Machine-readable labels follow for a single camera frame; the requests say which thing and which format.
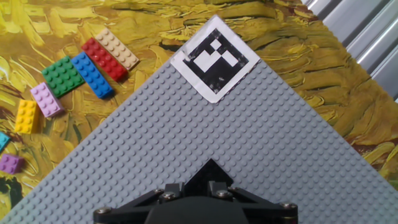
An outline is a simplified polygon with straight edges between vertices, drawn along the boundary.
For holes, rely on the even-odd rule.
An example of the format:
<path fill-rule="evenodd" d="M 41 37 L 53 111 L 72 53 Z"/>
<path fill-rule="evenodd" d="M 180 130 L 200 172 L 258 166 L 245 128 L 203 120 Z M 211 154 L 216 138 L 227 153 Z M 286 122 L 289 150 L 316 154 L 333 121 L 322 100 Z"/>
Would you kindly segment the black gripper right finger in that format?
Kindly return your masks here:
<path fill-rule="evenodd" d="M 298 206 L 292 202 L 272 203 L 242 188 L 215 181 L 209 181 L 207 195 L 233 205 L 238 211 L 232 214 L 245 218 L 248 223 L 298 223 Z"/>

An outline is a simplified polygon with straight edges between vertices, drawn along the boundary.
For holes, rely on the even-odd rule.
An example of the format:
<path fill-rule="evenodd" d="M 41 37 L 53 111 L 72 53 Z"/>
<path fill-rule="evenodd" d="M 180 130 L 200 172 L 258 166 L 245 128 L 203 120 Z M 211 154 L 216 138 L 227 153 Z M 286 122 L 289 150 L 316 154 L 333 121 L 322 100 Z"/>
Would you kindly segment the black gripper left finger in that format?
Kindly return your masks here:
<path fill-rule="evenodd" d="M 150 211 L 158 205 L 184 197 L 184 183 L 166 184 L 164 189 L 148 193 L 119 208 L 103 206 L 93 212 L 95 224 L 145 223 Z"/>

